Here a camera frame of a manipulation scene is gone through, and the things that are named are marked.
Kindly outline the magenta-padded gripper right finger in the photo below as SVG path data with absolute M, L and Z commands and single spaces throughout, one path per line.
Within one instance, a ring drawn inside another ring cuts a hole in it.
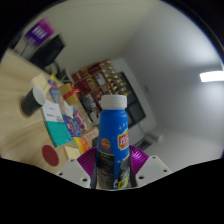
M 130 153 L 130 185 L 132 188 L 146 186 L 172 173 L 156 155 L 148 156 L 134 146 L 130 147 Z

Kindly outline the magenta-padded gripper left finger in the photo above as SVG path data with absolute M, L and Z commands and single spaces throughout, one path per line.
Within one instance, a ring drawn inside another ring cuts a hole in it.
M 56 175 L 83 188 L 95 188 L 96 153 L 97 148 L 93 147 L 77 159 L 69 159 Z

